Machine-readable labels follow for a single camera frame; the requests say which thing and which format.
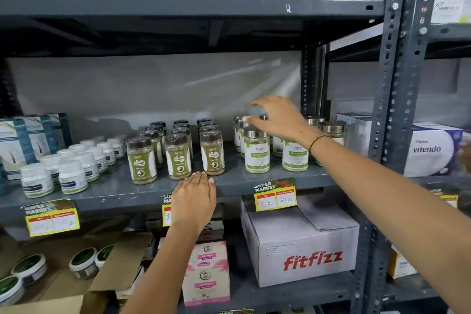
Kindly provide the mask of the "open brown cardboard box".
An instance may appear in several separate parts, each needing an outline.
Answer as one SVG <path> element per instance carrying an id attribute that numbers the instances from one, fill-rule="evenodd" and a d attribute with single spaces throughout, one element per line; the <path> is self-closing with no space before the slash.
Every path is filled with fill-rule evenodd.
<path id="1" fill-rule="evenodd" d="M 12 305 L 0 305 L 0 314 L 108 314 L 115 292 L 132 284 L 146 255 L 152 234 L 124 232 L 126 221 L 109 220 L 95 229 L 77 231 L 17 242 L 7 234 L 0 236 L 0 281 L 11 274 L 20 261 L 44 255 L 46 271 L 26 286 Z M 114 245 L 103 267 L 91 277 L 79 279 L 69 263 L 84 250 L 102 250 Z"/>

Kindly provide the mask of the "person's right forearm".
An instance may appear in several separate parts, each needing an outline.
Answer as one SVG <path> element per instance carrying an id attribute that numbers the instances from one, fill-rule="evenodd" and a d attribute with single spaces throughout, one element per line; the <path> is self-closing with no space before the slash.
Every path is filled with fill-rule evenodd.
<path id="1" fill-rule="evenodd" d="M 331 138 L 310 151 L 451 310 L 471 314 L 471 218 Z"/>

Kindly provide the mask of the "group of small white bottles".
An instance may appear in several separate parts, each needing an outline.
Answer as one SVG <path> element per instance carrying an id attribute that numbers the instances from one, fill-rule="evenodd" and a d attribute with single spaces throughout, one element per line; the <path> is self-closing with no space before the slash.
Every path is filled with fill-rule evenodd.
<path id="1" fill-rule="evenodd" d="M 64 195 L 85 191 L 117 159 L 125 156 L 122 138 L 82 140 L 21 168 L 21 187 L 27 198 L 40 198 L 59 188 Z"/>

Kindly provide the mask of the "blue and white carton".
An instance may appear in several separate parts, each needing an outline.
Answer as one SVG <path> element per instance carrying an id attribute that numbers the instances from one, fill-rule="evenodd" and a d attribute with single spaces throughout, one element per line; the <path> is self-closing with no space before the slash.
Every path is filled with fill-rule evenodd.
<path id="1" fill-rule="evenodd" d="M 21 179 L 21 169 L 37 162 L 23 119 L 0 119 L 0 162 L 8 180 Z"/>
<path id="2" fill-rule="evenodd" d="M 58 146 L 50 116 L 29 115 L 22 119 L 26 125 L 36 162 L 45 156 L 56 154 Z"/>
<path id="3" fill-rule="evenodd" d="M 67 149 L 74 142 L 70 132 L 68 115 L 66 113 L 46 113 L 54 127 L 54 135 L 59 150 Z"/>

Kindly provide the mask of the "white carton with red print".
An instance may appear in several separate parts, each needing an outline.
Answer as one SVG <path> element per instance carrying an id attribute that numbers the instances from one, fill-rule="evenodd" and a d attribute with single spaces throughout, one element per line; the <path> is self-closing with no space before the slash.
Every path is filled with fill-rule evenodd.
<path id="1" fill-rule="evenodd" d="M 260 288 L 355 269 L 359 224 L 323 192 L 298 205 L 256 212 L 241 200 L 241 224 Z"/>

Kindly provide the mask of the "yellow price tag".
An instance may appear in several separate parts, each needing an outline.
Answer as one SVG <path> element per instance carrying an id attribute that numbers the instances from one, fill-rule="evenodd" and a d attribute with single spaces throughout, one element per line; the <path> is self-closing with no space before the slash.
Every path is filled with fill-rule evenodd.
<path id="1" fill-rule="evenodd" d="M 21 207 L 29 237 L 59 234 L 80 228 L 75 201 L 55 199 Z"/>
<path id="2" fill-rule="evenodd" d="M 257 212 L 297 206 L 295 178 L 280 178 L 255 186 L 254 202 Z"/>
<path id="3" fill-rule="evenodd" d="M 439 198 L 445 200 L 448 204 L 450 204 L 454 208 L 458 208 L 458 199 L 459 195 L 457 194 L 441 194 Z"/>
<path id="4" fill-rule="evenodd" d="M 162 196 L 162 227 L 171 225 L 171 196 L 172 192 Z"/>

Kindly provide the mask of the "yellow and white box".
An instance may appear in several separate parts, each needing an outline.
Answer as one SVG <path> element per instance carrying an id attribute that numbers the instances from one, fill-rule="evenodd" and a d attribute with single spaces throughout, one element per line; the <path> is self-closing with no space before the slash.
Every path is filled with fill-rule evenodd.
<path id="1" fill-rule="evenodd" d="M 396 280 L 406 276 L 416 275 L 418 271 L 410 265 L 395 246 L 391 245 L 387 274 L 393 280 Z"/>

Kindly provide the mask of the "person's left forearm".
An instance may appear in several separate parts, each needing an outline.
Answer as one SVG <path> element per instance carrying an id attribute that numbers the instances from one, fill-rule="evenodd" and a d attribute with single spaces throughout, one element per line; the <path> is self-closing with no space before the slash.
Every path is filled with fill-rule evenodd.
<path id="1" fill-rule="evenodd" d="M 172 223 L 120 314 L 176 314 L 185 271 L 202 228 L 196 222 Z"/>

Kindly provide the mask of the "white and purple box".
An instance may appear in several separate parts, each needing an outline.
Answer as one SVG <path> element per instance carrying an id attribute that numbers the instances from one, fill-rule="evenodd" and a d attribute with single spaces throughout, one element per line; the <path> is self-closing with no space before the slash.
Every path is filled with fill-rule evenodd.
<path id="1" fill-rule="evenodd" d="M 415 122 L 403 175 L 408 178 L 450 175 L 458 167 L 463 130 Z"/>

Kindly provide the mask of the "white jar with green lid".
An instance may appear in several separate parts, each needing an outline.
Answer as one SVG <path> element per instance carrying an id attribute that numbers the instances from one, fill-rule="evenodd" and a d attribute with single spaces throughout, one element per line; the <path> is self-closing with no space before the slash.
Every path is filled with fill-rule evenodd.
<path id="1" fill-rule="evenodd" d="M 20 278 L 23 286 L 28 287 L 44 276 L 47 269 L 46 257 L 43 254 L 34 254 L 16 263 L 10 274 Z"/>
<path id="2" fill-rule="evenodd" d="M 114 246 L 115 244 L 110 244 L 108 246 L 103 247 L 97 252 L 94 262 L 99 270 L 103 267 L 105 261 L 109 257 L 109 254 L 114 249 Z"/>
<path id="3" fill-rule="evenodd" d="M 0 280 L 0 306 L 15 305 L 24 293 L 22 278 L 11 275 Z"/>
<path id="4" fill-rule="evenodd" d="M 68 266 L 71 272 L 80 280 L 87 280 L 95 277 L 99 271 L 95 263 L 97 249 L 88 247 L 78 252 L 70 260 Z"/>

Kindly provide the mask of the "group of brown-lid powder jars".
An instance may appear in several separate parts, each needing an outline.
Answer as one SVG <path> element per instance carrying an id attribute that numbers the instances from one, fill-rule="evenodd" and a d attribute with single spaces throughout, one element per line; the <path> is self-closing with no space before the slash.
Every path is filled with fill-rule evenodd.
<path id="1" fill-rule="evenodd" d="M 210 123 L 200 125 L 199 139 L 203 172 L 209 176 L 223 174 L 226 166 L 219 127 Z M 172 180 L 183 180 L 194 169 L 192 134 L 188 127 L 175 127 L 165 134 L 161 125 L 151 126 L 128 139 L 126 150 L 131 179 L 136 185 L 154 182 L 158 168 L 165 164 Z"/>

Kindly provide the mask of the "group of steel-lid green-label jars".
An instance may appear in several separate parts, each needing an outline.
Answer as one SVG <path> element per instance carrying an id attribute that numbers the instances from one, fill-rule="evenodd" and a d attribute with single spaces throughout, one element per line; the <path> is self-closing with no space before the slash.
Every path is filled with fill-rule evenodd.
<path id="1" fill-rule="evenodd" d="M 290 172 L 308 169 L 310 151 L 292 140 L 284 140 L 251 126 L 243 119 L 236 122 L 240 153 L 249 173 L 262 174 L 270 169 L 270 156 L 282 161 L 282 168 Z"/>

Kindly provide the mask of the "white box with grey print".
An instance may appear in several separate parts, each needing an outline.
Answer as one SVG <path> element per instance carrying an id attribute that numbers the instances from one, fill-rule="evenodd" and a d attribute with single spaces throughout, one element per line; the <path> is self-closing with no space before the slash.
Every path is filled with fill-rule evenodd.
<path id="1" fill-rule="evenodd" d="M 471 0 L 434 0 L 431 24 L 471 24 Z"/>

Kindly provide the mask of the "person's left hand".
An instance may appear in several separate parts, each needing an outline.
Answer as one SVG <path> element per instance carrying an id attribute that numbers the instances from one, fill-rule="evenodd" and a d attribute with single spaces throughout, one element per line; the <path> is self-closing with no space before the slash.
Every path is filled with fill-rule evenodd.
<path id="1" fill-rule="evenodd" d="M 205 173 L 205 194 L 193 194 L 193 174 L 185 180 L 183 198 L 171 196 L 171 230 L 191 235 L 197 239 L 203 228 L 210 222 L 216 206 L 216 186 L 213 178 Z"/>

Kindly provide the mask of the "dark small box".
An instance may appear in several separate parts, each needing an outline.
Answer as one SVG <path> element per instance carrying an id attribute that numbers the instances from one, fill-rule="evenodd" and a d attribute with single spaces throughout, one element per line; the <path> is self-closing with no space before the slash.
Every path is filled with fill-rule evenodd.
<path id="1" fill-rule="evenodd" d="M 223 240 L 224 223 L 223 217 L 213 217 L 211 221 L 203 228 L 198 236 L 197 243 Z"/>

